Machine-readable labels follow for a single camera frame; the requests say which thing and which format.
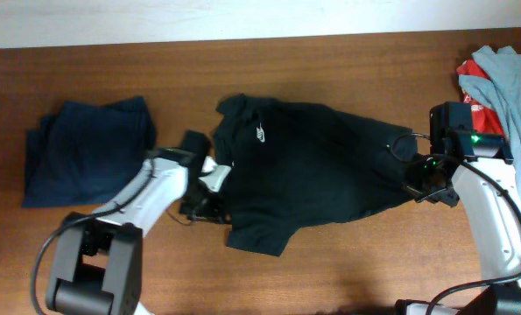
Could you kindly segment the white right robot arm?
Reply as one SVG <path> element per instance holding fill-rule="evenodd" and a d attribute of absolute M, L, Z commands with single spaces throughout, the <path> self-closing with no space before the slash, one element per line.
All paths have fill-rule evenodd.
<path fill-rule="evenodd" d="M 464 206 L 479 255 L 478 281 L 431 301 L 399 299 L 398 314 L 521 314 L 521 200 L 503 136 L 438 131 L 428 155 L 406 160 L 405 189 L 418 202 Z"/>

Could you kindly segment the black Nike t-shirt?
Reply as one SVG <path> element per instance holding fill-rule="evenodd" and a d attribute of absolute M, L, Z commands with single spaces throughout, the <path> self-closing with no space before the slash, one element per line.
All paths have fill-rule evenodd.
<path fill-rule="evenodd" d="M 220 195 L 227 245 L 280 256 L 300 228 L 346 223 L 411 200 L 410 129 L 322 104 L 237 94 L 221 101 L 215 159 L 231 171 Z"/>

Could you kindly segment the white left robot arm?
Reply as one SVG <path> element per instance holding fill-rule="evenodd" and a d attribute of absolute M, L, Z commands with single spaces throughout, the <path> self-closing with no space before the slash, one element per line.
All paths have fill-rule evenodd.
<path fill-rule="evenodd" d="M 69 214 L 52 235 L 46 307 L 60 314 L 148 313 L 140 300 L 144 238 L 172 203 L 195 191 L 219 192 L 230 171 L 207 154 L 161 149 L 109 202 Z"/>

